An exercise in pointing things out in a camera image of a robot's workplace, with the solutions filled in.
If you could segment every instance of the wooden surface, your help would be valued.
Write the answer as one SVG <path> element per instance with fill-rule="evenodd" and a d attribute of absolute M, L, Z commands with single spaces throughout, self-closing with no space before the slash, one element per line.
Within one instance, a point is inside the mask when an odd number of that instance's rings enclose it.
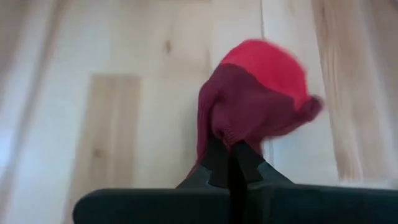
<path fill-rule="evenodd" d="M 314 122 L 265 142 L 277 170 L 305 184 L 393 177 L 398 12 L 388 0 L 60 2 L 3 223 L 68 223 L 98 188 L 175 187 L 195 161 L 198 91 L 247 38 L 295 55 L 325 100 Z"/>

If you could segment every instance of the fabric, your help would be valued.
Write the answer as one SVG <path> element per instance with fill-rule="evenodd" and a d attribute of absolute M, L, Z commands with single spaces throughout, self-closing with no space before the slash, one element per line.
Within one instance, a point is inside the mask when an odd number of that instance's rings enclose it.
<path fill-rule="evenodd" d="M 198 162 L 214 134 L 227 147 L 246 141 L 258 154 L 264 138 L 313 120 L 321 101 L 308 94 L 302 66 L 265 40 L 232 49 L 202 86 L 198 103 Z"/>

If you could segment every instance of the red knit fabric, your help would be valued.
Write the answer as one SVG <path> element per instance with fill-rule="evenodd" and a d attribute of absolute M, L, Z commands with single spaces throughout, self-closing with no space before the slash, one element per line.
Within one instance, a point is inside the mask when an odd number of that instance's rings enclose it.
<path fill-rule="evenodd" d="M 263 40 L 232 49 L 202 86 L 198 162 L 211 134 L 227 146 L 245 140 L 258 154 L 264 138 L 287 134 L 322 108 L 308 95 L 305 72 L 289 54 Z"/>

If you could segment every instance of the maroon knit fabric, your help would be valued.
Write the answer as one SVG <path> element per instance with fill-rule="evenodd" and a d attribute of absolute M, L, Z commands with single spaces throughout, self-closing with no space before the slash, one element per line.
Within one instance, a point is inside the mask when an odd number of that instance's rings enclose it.
<path fill-rule="evenodd" d="M 247 40 L 200 90 L 198 162 L 212 134 L 227 147 L 245 140 L 261 155 L 264 138 L 295 130 L 321 108 L 320 100 L 308 95 L 305 72 L 293 57 L 263 40 Z"/>

